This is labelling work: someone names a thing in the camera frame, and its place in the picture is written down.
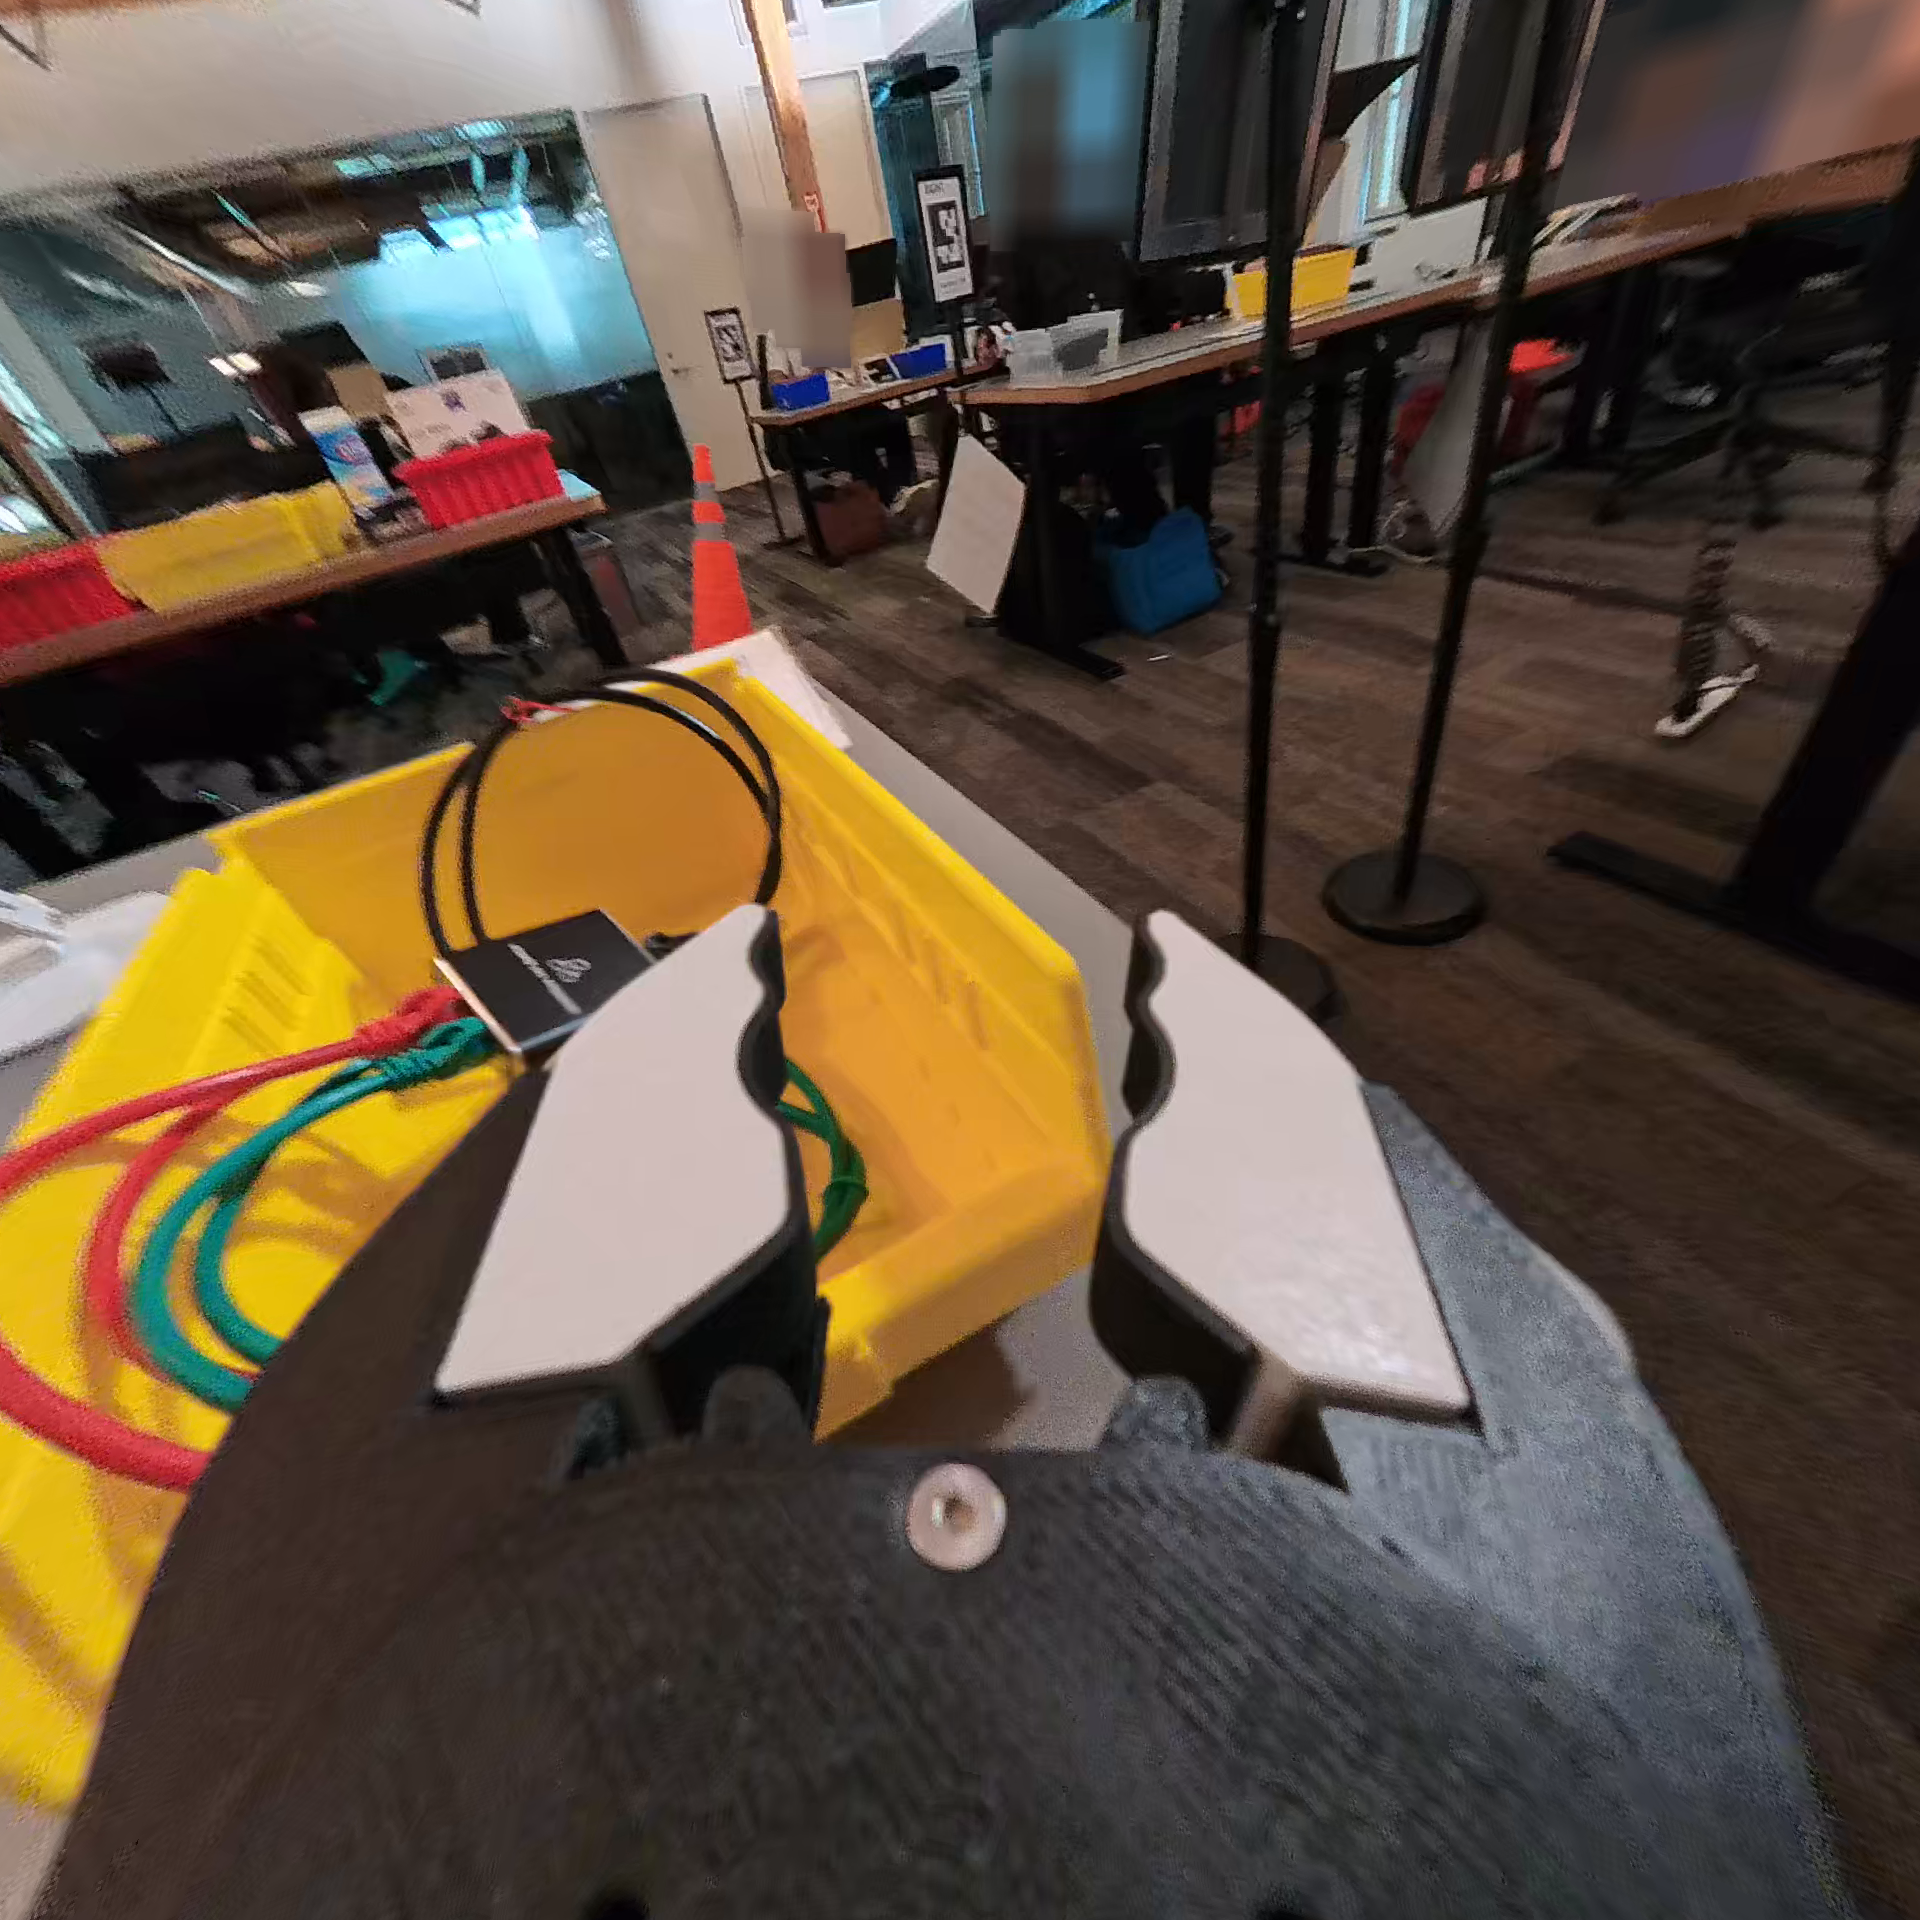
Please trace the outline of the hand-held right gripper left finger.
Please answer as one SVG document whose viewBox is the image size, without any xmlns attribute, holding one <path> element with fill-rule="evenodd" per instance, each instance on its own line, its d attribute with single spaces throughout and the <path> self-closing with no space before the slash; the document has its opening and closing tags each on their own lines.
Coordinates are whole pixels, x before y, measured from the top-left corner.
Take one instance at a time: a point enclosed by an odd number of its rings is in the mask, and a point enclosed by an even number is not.
<svg viewBox="0 0 1920 1920">
<path fill-rule="evenodd" d="M 784 992 L 779 915 L 749 903 L 561 1046 L 437 1366 L 444 1402 L 590 1389 L 703 1412 L 724 1373 L 761 1368 L 821 1408 Z"/>
</svg>

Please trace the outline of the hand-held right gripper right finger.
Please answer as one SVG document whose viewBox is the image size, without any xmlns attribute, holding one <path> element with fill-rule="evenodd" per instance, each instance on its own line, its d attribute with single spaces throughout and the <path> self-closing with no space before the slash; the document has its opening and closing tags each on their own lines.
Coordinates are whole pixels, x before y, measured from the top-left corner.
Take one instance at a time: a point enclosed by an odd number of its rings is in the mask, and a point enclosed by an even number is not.
<svg viewBox="0 0 1920 1920">
<path fill-rule="evenodd" d="M 1089 1315 L 1177 1383 L 1219 1452 L 1283 1461 L 1324 1413 L 1454 1428 L 1476 1395 L 1357 1068 L 1183 916 L 1134 928 L 1127 1126 Z"/>
</svg>

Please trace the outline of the black network splitter box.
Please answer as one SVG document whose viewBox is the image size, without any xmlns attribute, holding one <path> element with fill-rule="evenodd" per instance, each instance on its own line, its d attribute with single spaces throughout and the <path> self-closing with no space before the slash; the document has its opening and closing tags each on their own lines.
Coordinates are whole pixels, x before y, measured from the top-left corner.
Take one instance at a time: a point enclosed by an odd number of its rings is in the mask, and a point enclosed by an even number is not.
<svg viewBox="0 0 1920 1920">
<path fill-rule="evenodd" d="M 656 962 L 657 951 L 590 909 L 441 953 L 437 975 L 514 1062 L 534 1068 Z"/>
</svg>

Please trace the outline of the yellow plastic bin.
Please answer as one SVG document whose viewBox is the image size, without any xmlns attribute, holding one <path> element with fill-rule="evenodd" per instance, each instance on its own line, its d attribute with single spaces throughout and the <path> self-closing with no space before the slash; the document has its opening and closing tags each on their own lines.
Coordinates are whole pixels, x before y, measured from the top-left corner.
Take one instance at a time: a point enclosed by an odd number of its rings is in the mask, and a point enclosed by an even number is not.
<svg viewBox="0 0 1920 1920">
<path fill-rule="evenodd" d="M 869 1201 L 824 1263 L 819 1428 L 1093 1256 L 1110 1123 L 1076 959 L 887 792 L 796 669 L 683 659 L 780 783 L 786 1053 L 863 1155 Z M 211 835 L 39 1092 L 34 1139 L 164 1086 L 349 1036 L 437 976 L 420 835 L 457 755 Z M 631 936 L 756 899 L 767 832 L 689 732 L 620 706 L 519 729 L 479 802 L 491 933 L 607 912 Z M 69 1806 L 181 1496 L 3 1422 L 3 1796 Z"/>
<path fill-rule="evenodd" d="M 336 482 L 230 499 L 94 543 L 110 583 L 147 612 L 174 612 L 244 591 L 360 545 L 349 496 Z"/>
</svg>

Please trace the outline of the black pole with round base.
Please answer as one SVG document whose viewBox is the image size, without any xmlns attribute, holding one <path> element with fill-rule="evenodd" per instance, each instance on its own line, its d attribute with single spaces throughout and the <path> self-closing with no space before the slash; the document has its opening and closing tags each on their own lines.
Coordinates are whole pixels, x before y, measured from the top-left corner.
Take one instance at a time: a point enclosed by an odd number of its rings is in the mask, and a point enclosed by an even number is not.
<svg viewBox="0 0 1920 1920">
<path fill-rule="evenodd" d="M 1449 583 L 1433 648 L 1403 829 L 1396 846 L 1341 862 L 1324 886 L 1329 916 L 1371 943 L 1446 946 L 1476 932 L 1487 916 L 1487 895 L 1476 875 L 1451 858 L 1430 851 L 1427 829 L 1466 641 L 1466 615 L 1491 539 L 1491 475 L 1507 409 L 1509 361 L 1521 335 L 1521 308 L 1544 225 L 1554 146 L 1567 113 L 1577 109 L 1583 68 L 1591 53 L 1589 13 L 1591 6 L 1586 2 L 1541 6 L 1530 63 L 1521 168 L 1507 186 L 1500 206 L 1497 293 L 1487 319 L 1477 323 L 1473 336 L 1463 336 L 1454 372 L 1449 373 L 1449 396 L 1473 396 L 1476 415 L 1463 446 Z"/>
<path fill-rule="evenodd" d="M 1240 921 L 1236 953 L 1316 1022 L 1333 1019 L 1337 982 L 1304 943 L 1266 928 L 1266 869 L 1276 783 L 1276 706 L 1283 643 L 1283 448 L 1287 378 L 1291 366 L 1291 269 L 1300 245 L 1300 183 L 1313 168 L 1300 73 L 1316 78 L 1316 38 L 1307 2 L 1276 2 L 1266 83 L 1266 315 L 1260 331 L 1260 426 L 1256 579 L 1246 622 L 1246 736 Z"/>
</svg>

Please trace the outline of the orange traffic cone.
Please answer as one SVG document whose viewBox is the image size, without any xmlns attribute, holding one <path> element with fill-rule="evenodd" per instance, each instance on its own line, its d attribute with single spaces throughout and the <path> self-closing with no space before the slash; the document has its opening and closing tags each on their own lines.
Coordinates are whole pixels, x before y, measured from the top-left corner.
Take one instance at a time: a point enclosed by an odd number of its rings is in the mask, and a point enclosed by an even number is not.
<svg viewBox="0 0 1920 1920">
<path fill-rule="evenodd" d="M 706 655 L 753 638 L 759 619 L 741 579 L 706 443 L 691 446 L 691 476 L 691 648 Z"/>
</svg>

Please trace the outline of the white paper sheet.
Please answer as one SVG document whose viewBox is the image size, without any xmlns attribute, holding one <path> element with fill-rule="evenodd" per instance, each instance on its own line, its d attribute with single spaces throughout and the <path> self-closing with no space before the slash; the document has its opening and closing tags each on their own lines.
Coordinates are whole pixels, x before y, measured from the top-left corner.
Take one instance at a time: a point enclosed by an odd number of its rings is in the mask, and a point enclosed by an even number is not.
<svg viewBox="0 0 1920 1920">
<path fill-rule="evenodd" d="M 167 895 L 60 912 L 3 891 L 3 1062 L 76 1033 L 150 939 Z"/>
</svg>

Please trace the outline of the blue fabric bag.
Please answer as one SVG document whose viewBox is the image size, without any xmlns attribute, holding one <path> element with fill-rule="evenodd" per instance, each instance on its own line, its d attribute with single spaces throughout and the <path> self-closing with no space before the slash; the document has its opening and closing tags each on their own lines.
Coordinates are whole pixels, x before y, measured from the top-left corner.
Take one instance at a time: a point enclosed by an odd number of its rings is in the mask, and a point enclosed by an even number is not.
<svg viewBox="0 0 1920 1920">
<path fill-rule="evenodd" d="M 1226 588 L 1197 511 L 1160 515 L 1140 539 L 1127 533 L 1119 511 L 1107 511 L 1094 532 L 1099 569 L 1123 631 L 1154 638 L 1221 605 Z"/>
</svg>

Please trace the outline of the wooden work table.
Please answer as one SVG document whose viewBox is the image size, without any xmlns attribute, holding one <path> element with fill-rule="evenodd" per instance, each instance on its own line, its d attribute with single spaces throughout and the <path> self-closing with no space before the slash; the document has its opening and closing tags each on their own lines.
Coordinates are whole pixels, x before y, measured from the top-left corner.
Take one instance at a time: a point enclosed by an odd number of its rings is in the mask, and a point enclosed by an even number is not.
<svg viewBox="0 0 1920 1920">
<path fill-rule="evenodd" d="M 486 553 L 497 545 L 533 545 L 547 569 L 556 591 L 569 602 L 587 596 L 587 612 L 579 615 L 580 631 L 594 655 L 609 665 L 623 665 L 626 655 L 619 643 L 609 615 L 599 602 L 573 532 L 607 518 L 609 505 L 599 492 L 576 489 L 556 499 L 537 499 L 503 515 L 479 518 L 451 528 L 434 528 L 383 545 L 270 576 L 226 593 L 210 593 L 179 609 L 153 612 L 139 609 L 110 622 L 71 628 L 56 638 L 30 641 L 3 648 L 3 689 L 30 685 L 46 676 L 81 671 L 123 655 L 141 655 L 179 638 L 194 638 L 236 626 L 240 619 L 263 616 L 270 612 L 303 609 L 333 593 L 370 588 L 397 576 L 419 576 L 430 569 Z"/>
</svg>

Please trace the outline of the red plastic bin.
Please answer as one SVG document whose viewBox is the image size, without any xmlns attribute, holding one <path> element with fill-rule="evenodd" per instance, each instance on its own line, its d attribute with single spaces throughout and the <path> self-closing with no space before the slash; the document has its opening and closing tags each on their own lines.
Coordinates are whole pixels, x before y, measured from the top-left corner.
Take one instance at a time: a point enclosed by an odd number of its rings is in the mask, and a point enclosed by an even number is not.
<svg viewBox="0 0 1920 1920">
<path fill-rule="evenodd" d="M 3 655 L 131 616 L 99 543 L 69 539 L 3 556 Z"/>
<path fill-rule="evenodd" d="M 433 532 L 564 499 L 566 486 L 544 429 L 491 433 L 441 455 L 403 461 L 394 481 Z"/>
</svg>

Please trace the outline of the white leaning board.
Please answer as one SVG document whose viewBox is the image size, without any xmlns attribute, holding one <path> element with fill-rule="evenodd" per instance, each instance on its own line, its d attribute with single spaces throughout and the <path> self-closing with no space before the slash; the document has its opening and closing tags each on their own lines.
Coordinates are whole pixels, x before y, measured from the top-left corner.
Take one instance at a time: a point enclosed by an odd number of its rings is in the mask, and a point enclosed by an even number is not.
<svg viewBox="0 0 1920 1920">
<path fill-rule="evenodd" d="M 993 616 L 1019 553 L 1027 482 L 984 439 L 960 433 L 926 572 Z"/>
</svg>

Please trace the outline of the white door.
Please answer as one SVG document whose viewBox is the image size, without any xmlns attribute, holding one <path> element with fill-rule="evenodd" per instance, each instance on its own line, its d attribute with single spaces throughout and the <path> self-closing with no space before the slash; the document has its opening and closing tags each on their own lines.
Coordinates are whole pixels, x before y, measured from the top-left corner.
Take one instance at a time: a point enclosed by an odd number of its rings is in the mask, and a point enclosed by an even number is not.
<svg viewBox="0 0 1920 1920">
<path fill-rule="evenodd" d="M 720 492 L 759 481 L 759 446 L 711 352 L 706 315 L 747 308 L 741 208 L 703 95 L 580 116 L 666 396 Z"/>
</svg>

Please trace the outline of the small yellow bin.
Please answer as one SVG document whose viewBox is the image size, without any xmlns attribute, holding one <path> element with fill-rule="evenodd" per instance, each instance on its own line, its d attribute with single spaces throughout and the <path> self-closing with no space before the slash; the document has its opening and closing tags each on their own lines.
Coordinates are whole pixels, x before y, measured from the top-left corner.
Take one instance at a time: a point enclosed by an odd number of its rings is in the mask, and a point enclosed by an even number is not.
<svg viewBox="0 0 1920 1920">
<path fill-rule="evenodd" d="M 1309 315 L 1324 305 L 1337 305 L 1351 293 L 1361 263 L 1361 245 L 1320 245 L 1304 249 L 1291 259 L 1290 305 L 1291 315 Z M 1264 319 L 1266 315 L 1266 259 L 1226 269 L 1226 315 L 1229 319 Z"/>
</svg>

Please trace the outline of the black white marker board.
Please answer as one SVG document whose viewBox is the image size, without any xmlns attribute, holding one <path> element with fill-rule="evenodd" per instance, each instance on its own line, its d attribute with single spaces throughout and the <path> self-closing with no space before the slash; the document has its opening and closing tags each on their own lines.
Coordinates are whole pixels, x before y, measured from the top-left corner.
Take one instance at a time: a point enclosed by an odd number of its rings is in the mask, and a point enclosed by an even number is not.
<svg viewBox="0 0 1920 1920">
<path fill-rule="evenodd" d="M 941 308 L 964 305 L 976 296 L 973 201 L 964 165 L 949 163 L 917 172 L 916 206 L 930 299 Z"/>
</svg>

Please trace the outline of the dark monitor screen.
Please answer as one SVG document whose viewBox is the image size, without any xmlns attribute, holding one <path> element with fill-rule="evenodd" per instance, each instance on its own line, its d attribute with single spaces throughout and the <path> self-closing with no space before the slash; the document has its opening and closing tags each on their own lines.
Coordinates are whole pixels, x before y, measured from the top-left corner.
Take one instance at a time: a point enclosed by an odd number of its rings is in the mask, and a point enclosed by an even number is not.
<svg viewBox="0 0 1920 1920">
<path fill-rule="evenodd" d="M 1316 175 L 1344 2 L 1144 2 L 1149 29 L 1137 258 L 1183 265 L 1266 251 L 1276 16 L 1290 41 L 1283 131 L 1297 135 L 1297 241 Z"/>
<path fill-rule="evenodd" d="M 1567 163 L 1606 2 L 1430 2 L 1401 195 L 1433 215 L 1521 176 L 1533 98 L 1550 72 L 1550 172 Z"/>
</svg>

